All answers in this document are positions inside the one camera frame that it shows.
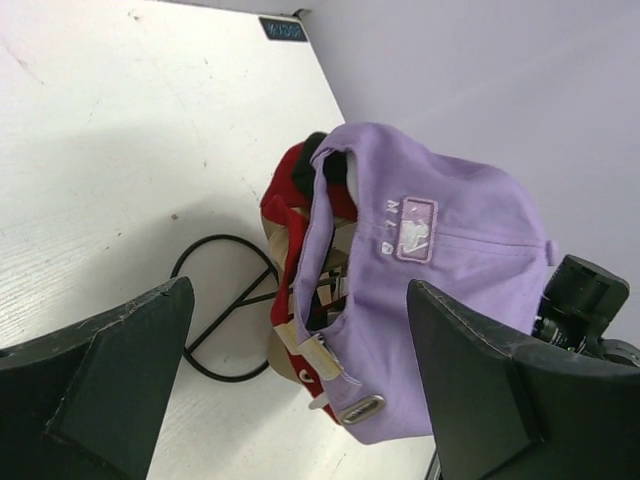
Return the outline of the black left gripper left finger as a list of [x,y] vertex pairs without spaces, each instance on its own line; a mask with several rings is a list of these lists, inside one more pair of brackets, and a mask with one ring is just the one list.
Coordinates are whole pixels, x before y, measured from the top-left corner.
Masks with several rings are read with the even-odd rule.
[[194,306],[176,278],[2,349],[2,478],[146,478]]

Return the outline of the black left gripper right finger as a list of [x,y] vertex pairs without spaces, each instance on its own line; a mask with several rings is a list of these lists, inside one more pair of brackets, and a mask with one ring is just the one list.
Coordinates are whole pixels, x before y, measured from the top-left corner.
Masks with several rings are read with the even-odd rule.
[[574,354],[414,280],[407,307],[445,479],[635,479],[639,372]]

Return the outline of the purple baseball cap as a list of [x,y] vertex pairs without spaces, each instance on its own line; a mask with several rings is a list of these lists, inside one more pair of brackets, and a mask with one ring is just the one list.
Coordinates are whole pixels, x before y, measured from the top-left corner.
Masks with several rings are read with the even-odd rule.
[[[312,297],[338,217],[325,175],[337,152],[358,159],[360,203],[344,309],[312,331]],[[293,282],[299,351],[318,372],[338,422],[359,442],[427,436],[432,425],[407,313],[409,283],[424,280],[527,333],[557,245],[514,177],[433,153],[388,125],[339,126],[309,163],[309,226]]]

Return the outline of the beige baseball cap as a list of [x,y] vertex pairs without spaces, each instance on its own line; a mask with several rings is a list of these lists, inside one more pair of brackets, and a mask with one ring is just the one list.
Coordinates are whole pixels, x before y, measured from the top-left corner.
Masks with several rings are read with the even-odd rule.
[[[265,217],[262,217],[261,220],[268,239],[270,253],[281,274],[280,287],[287,287],[288,280],[285,279],[284,267],[289,253],[289,229],[284,225],[267,220]],[[321,280],[330,280],[330,283],[316,289],[321,307],[336,308],[339,302],[344,300],[344,296],[340,294],[340,283],[346,273],[347,262],[348,255],[345,252],[335,247],[330,248],[327,265],[320,276]],[[292,333],[289,325],[291,322],[290,310],[293,304],[294,298],[291,297],[285,302],[284,322],[273,325],[273,332],[269,337],[267,359],[271,368],[281,377],[307,387],[313,385],[316,378],[305,369],[298,371],[295,368],[296,358],[292,358],[288,349],[289,337]]]

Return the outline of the red baseball cap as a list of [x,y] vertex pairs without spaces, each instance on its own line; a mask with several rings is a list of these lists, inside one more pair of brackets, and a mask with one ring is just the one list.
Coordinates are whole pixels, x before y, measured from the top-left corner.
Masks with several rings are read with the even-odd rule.
[[[274,304],[271,308],[270,320],[273,325],[284,322],[285,302],[293,297],[289,288],[295,278],[304,237],[309,225],[309,215],[312,201],[315,170],[310,165],[310,159],[320,143],[326,137],[325,133],[315,132],[304,142],[291,147],[278,164],[272,180],[260,202],[261,218],[265,217],[276,224],[284,225],[289,229],[289,253],[284,267],[287,287],[279,287]],[[337,160],[330,161],[325,168],[328,192],[331,206],[338,217],[334,217],[335,228],[340,228],[355,222],[357,218],[356,207],[351,201],[346,187],[346,160],[344,155],[338,153]],[[340,291],[344,300],[339,302],[336,308],[321,307],[316,290],[311,302],[311,316],[308,328],[312,331],[329,326],[339,313],[344,309],[346,294]],[[293,322],[293,307],[290,310],[292,333],[289,337],[288,349],[292,358],[296,358],[294,365],[300,371],[305,369],[316,378],[313,385],[305,388],[312,396],[311,409],[322,409],[329,417],[338,423],[336,415],[331,410],[326,399],[320,376],[311,365],[300,355],[291,353],[296,345],[296,328]]]

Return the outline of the white baseball cap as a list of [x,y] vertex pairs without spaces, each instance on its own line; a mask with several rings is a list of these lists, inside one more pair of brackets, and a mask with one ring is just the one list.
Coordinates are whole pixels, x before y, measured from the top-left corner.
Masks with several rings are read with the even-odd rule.
[[351,201],[359,207],[359,162],[354,152],[346,153],[346,187]]

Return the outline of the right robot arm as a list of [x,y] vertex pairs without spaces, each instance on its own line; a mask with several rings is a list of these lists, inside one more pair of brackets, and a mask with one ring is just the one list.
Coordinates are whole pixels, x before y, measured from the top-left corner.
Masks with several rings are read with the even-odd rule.
[[569,352],[637,367],[637,347],[603,337],[629,294],[623,278],[567,254],[544,289],[532,336]]

